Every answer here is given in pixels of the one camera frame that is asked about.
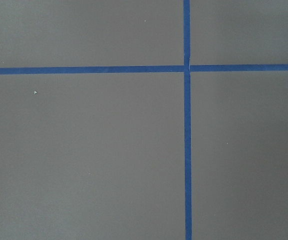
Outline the crossing blue tape strip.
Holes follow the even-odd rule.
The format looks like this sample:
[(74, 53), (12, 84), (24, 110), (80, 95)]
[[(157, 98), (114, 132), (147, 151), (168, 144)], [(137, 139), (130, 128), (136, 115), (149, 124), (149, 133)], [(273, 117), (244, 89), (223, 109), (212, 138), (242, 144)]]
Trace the crossing blue tape strip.
[(185, 73), (185, 72), (271, 72), (288, 71), (288, 64), (204, 64), (145, 66), (66, 66), (0, 67), (0, 75), (110, 74), (110, 73)]

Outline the long blue tape strip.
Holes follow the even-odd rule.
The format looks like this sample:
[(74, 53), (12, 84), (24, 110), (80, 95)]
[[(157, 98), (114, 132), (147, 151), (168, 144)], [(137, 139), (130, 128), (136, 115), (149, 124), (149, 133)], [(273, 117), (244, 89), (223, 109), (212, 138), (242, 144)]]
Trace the long blue tape strip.
[(183, 1), (185, 238), (192, 239), (190, 1)]

